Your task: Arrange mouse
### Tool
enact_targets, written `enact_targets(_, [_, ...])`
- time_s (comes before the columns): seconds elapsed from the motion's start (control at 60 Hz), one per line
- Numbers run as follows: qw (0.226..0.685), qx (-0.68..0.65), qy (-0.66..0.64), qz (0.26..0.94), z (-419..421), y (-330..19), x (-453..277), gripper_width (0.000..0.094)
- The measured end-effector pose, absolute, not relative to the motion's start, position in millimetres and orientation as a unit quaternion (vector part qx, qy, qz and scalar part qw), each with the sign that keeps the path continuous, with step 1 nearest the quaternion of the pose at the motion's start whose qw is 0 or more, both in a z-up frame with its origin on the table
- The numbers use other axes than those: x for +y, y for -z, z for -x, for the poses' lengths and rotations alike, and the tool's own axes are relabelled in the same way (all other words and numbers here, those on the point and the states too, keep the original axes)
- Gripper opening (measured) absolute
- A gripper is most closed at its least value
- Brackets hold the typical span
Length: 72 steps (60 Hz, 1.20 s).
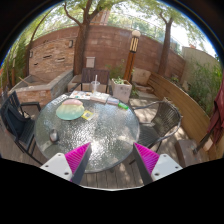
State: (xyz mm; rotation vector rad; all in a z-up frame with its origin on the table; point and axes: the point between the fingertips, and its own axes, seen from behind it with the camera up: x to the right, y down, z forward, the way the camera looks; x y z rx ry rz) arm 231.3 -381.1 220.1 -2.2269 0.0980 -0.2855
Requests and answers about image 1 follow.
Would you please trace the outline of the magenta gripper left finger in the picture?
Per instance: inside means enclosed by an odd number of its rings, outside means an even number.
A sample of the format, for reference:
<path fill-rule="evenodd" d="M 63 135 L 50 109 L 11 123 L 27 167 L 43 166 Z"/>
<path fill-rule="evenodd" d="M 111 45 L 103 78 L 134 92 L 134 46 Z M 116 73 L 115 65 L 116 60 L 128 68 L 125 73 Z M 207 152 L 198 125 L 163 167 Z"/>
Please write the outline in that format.
<path fill-rule="evenodd" d="M 55 154 L 41 169 L 79 185 L 91 153 L 91 144 L 87 143 L 66 154 Z"/>

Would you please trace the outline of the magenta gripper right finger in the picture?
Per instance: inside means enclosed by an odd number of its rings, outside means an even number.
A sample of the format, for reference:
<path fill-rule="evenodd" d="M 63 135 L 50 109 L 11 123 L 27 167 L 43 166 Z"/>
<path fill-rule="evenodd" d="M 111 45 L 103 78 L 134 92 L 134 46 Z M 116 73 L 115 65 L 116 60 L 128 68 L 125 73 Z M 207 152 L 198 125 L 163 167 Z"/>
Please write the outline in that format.
<path fill-rule="evenodd" d="M 159 155 L 138 143 L 133 144 L 133 154 L 145 185 L 182 169 L 168 154 Z"/>

